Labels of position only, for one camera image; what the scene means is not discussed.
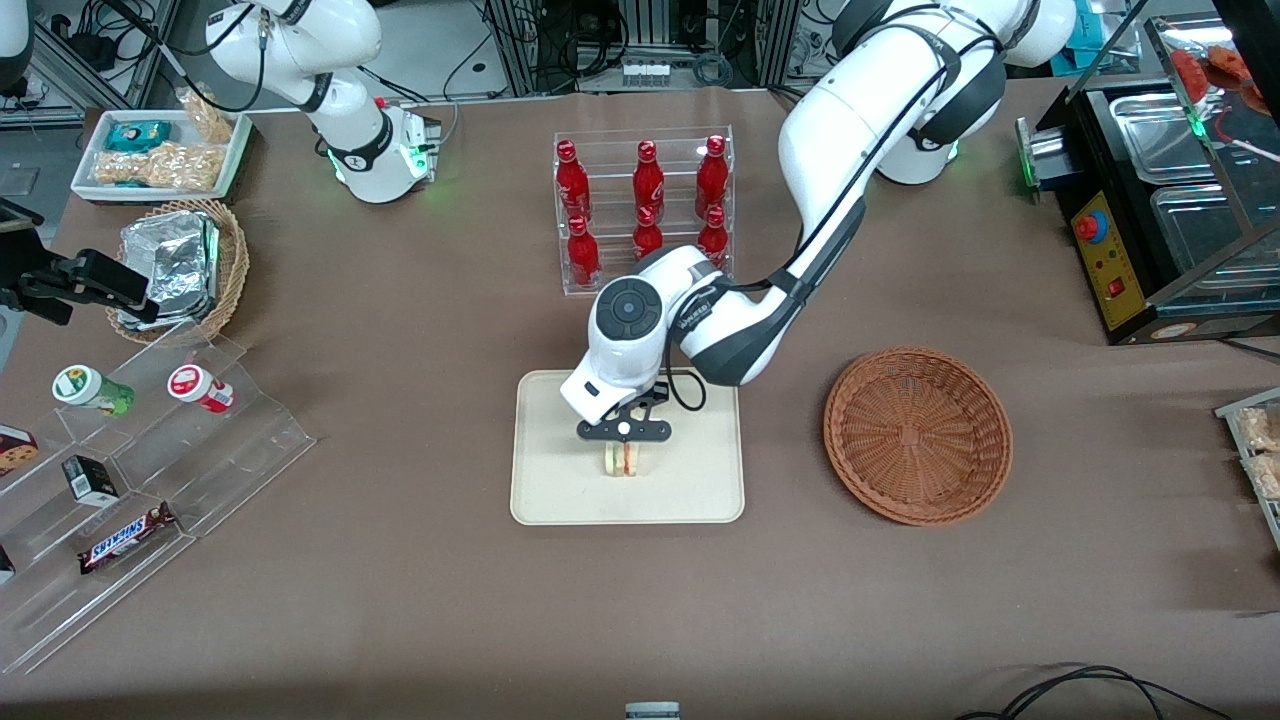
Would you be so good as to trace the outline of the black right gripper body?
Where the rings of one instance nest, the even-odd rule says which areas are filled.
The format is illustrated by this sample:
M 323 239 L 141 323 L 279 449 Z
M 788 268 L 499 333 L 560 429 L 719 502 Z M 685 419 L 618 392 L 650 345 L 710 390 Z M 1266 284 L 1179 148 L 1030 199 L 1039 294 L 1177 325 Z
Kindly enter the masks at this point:
M 41 215 L 1 201 L 1 301 L 10 310 L 68 325 L 77 260 L 44 246 L 37 231 L 42 223 Z

